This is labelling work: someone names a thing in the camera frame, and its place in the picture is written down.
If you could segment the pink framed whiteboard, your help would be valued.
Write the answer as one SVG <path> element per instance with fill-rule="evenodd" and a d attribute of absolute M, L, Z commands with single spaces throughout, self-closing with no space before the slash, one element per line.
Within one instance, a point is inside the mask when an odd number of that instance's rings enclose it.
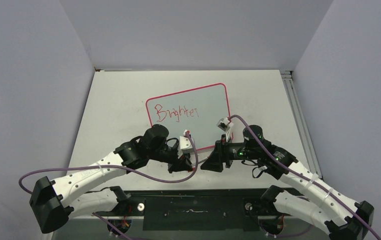
<path fill-rule="evenodd" d="M 190 132 L 197 150 L 212 148 L 224 133 L 217 123 L 230 116 L 226 85 L 215 83 L 149 98 L 146 110 L 151 125 L 166 127 L 169 136 Z"/>

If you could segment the white whiteboard marker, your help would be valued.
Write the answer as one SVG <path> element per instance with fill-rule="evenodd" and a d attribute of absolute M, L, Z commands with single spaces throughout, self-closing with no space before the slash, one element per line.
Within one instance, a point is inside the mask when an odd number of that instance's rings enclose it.
<path fill-rule="evenodd" d="M 206 162 L 207 160 L 208 160 L 207 158 L 204 158 L 204 159 L 202 159 L 202 160 L 199 160 L 199 161 L 198 161 L 198 165 L 203 164 L 203 163 Z"/>

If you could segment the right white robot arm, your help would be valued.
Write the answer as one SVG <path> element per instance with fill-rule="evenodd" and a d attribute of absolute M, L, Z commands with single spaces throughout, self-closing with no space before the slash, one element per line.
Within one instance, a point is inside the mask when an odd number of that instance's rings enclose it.
<path fill-rule="evenodd" d="M 215 142 L 214 150 L 201 165 L 202 170 L 222 172 L 233 161 L 252 166 L 252 177 L 268 174 L 297 190 L 295 196 L 276 185 L 261 196 L 261 207 L 267 214 L 280 213 L 297 217 L 322 230 L 331 240 L 362 240 L 372 228 L 374 207 L 367 201 L 356 201 L 326 184 L 297 158 L 263 136 L 258 125 L 243 130 L 243 142 L 232 142 L 231 122 L 217 125 L 225 133 Z"/>

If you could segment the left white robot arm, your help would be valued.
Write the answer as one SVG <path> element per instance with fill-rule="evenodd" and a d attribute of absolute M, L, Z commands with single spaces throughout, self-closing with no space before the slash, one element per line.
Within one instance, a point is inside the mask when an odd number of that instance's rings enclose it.
<path fill-rule="evenodd" d="M 173 146 L 168 145 L 168 136 L 165 126 L 155 124 L 89 166 L 73 167 L 70 174 L 55 179 L 38 179 L 29 192 L 29 205 L 40 231 L 49 234 L 70 219 L 98 212 L 124 214 L 128 202 L 119 186 L 99 191 L 94 188 L 128 173 L 161 183 L 162 179 L 139 171 L 150 160 L 166 163 L 170 173 L 190 171 L 194 175 L 197 169 L 192 166 L 190 152 L 196 146 L 190 132 L 185 130 L 182 136 L 174 138 Z"/>

